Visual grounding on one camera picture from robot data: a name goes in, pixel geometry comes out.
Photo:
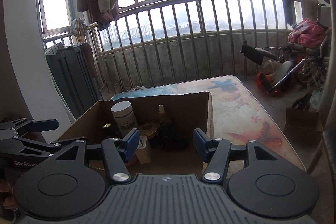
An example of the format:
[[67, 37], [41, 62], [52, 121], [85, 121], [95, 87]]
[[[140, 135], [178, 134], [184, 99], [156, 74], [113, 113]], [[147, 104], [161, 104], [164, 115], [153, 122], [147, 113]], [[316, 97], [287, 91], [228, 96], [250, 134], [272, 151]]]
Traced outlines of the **white lidded supplement bottle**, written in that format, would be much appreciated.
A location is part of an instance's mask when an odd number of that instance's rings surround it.
[[118, 102], [114, 104], [110, 110], [122, 136], [128, 134], [133, 128], [137, 128], [138, 123], [131, 102]]

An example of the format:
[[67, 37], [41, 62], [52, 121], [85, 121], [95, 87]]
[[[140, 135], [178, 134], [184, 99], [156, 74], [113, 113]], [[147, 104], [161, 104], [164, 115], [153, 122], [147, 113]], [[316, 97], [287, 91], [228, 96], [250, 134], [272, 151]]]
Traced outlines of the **black tape roll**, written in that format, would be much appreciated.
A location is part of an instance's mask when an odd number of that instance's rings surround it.
[[114, 137], [119, 137], [119, 131], [117, 126], [112, 123], [111, 121], [108, 122], [101, 122], [99, 127], [98, 127], [98, 131], [100, 136], [103, 139], [106, 138], [114, 138]]

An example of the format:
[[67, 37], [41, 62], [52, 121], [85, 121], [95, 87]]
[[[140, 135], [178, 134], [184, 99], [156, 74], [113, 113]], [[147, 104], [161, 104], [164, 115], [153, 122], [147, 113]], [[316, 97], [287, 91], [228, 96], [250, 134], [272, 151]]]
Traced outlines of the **beach print table mat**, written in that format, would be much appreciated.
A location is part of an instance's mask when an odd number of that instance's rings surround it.
[[276, 122], [235, 76], [222, 76], [123, 92], [114, 95], [112, 100], [200, 92], [211, 93], [212, 126], [215, 137], [226, 138], [232, 144], [239, 145], [245, 144], [248, 140], [259, 141], [302, 170], [306, 170]]

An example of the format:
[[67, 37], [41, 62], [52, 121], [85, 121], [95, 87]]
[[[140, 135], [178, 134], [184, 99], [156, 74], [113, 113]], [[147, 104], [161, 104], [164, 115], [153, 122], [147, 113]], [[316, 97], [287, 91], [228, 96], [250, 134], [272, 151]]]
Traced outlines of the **gold lid black jar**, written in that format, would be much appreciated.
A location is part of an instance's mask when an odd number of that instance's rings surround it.
[[147, 139], [154, 138], [158, 134], [159, 125], [157, 122], [149, 122], [139, 126], [141, 136], [146, 136]]

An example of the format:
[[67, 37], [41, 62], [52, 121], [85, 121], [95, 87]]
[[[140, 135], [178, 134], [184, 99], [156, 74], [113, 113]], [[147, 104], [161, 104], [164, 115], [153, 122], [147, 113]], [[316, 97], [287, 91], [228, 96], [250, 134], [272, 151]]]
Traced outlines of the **large cardboard box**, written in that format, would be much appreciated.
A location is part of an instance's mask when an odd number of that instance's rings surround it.
[[[133, 159], [127, 163], [136, 174], [196, 174], [204, 163], [198, 155], [193, 132], [199, 128], [209, 137], [213, 133], [211, 93], [128, 98], [142, 141]], [[69, 127], [59, 140], [85, 137], [99, 144], [108, 137], [121, 137], [112, 115], [115, 101], [97, 101]]]

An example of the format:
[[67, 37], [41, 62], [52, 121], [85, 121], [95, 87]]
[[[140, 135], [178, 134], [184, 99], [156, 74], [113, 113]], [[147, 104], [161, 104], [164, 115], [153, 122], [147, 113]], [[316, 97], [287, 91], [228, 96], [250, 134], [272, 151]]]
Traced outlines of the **green dropper bottle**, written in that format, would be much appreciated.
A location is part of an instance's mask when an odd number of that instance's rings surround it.
[[168, 132], [171, 126], [171, 120], [166, 113], [166, 110], [162, 104], [158, 105], [158, 120], [160, 133], [164, 135]]

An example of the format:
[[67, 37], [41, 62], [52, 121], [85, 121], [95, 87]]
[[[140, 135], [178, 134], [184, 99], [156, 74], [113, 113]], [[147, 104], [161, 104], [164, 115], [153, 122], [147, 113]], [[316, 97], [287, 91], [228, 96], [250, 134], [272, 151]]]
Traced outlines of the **dark grey storage cabinet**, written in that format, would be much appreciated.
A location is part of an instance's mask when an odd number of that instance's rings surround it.
[[57, 43], [46, 51], [49, 69], [74, 118], [102, 100], [93, 51], [88, 43], [65, 47]]

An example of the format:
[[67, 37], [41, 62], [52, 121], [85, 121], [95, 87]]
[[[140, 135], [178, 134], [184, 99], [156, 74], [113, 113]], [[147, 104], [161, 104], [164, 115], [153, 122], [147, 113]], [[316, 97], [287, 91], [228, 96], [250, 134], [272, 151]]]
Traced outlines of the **red plastic bag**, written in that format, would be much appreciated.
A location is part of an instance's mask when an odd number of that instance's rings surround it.
[[263, 90], [266, 92], [266, 94], [269, 94], [271, 96], [280, 96], [281, 91], [280, 89], [275, 89], [272, 85], [272, 79], [268, 76], [265, 76], [261, 72], [256, 73], [256, 85], [260, 90]]

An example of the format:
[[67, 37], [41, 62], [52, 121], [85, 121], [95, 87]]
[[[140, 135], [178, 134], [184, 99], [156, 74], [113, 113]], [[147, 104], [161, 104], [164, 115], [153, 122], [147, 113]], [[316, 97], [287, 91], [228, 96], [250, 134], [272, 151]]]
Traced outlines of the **brown paper bag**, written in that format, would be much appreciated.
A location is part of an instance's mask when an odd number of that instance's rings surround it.
[[323, 127], [318, 112], [286, 109], [284, 134], [302, 144], [313, 144], [321, 139]]

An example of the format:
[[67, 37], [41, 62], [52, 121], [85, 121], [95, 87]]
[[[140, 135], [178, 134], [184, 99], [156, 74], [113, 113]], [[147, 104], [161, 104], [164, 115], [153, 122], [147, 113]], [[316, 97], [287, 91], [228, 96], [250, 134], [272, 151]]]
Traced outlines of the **metal balcony railing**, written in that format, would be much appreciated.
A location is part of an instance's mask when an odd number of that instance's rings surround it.
[[279, 47], [303, 19], [307, 0], [157, 0], [122, 9], [104, 30], [87, 24], [44, 39], [46, 58], [90, 47], [87, 71], [101, 89], [118, 93], [224, 75], [248, 76], [252, 65], [240, 53]]

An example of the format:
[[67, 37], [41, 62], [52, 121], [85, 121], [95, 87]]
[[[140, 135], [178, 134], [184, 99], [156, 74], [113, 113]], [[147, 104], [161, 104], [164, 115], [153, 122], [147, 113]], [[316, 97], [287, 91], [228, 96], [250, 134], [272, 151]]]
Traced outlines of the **wheelchair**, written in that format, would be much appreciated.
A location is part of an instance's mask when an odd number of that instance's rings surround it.
[[329, 65], [331, 14], [330, 7], [317, 5], [317, 24], [326, 30], [326, 36], [316, 49], [305, 48], [287, 42], [282, 47], [252, 47], [243, 42], [241, 53], [257, 65], [257, 72], [272, 79], [275, 89], [285, 92], [295, 81], [307, 90], [306, 94], [295, 100], [293, 109], [309, 110], [313, 106], [313, 96], [322, 93]]

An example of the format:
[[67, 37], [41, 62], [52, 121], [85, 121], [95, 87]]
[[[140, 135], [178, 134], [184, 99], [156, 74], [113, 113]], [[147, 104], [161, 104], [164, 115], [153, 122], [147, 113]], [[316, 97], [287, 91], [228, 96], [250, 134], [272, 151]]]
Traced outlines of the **pink blanket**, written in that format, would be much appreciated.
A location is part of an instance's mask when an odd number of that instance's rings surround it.
[[323, 42], [326, 30], [311, 19], [297, 23], [288, 36], [288, 42], [305, 48], [316, 49]]

